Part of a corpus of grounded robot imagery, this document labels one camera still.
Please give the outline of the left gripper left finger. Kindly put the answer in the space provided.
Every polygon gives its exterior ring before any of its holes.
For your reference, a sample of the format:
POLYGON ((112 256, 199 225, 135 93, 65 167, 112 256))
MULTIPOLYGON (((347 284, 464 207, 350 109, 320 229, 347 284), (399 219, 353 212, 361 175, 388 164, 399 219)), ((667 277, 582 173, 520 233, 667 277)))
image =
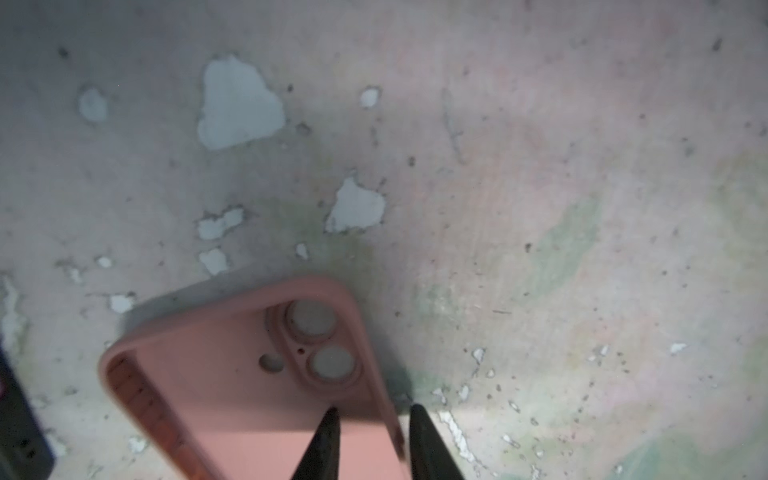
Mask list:
POLYGON ((340 442, 340 416, 332 407, 323 416, 291 479, 338 480, 340 442))

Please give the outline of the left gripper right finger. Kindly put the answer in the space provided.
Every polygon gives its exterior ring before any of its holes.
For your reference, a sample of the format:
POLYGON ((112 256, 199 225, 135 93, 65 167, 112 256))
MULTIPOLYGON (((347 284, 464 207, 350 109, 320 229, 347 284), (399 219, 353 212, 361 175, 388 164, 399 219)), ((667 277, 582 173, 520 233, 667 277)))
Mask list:
POLYGON ((463 480, 427 410, 413 404, 409 418, 409 449, 413 480, 463 480))

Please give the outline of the pink phone case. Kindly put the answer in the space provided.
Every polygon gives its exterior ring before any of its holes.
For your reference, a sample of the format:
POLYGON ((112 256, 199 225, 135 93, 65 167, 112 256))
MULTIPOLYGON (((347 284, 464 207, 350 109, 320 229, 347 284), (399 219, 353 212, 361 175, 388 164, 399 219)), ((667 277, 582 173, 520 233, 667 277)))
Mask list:
POLYGON ((406 479, 404 436, 358 305, 297 277, 144 322, 101 384, 185 479, 288 479, 330 408, 343 479, 406 479))

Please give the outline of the black phone case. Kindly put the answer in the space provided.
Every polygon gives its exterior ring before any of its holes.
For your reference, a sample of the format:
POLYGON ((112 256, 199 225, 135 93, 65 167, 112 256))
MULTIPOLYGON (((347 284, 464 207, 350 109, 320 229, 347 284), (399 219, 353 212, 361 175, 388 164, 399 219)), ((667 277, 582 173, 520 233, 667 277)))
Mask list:
POLYGON ((46 480, 54 465, 45 436, 13 369, 1 353, 1 479, 46 480))

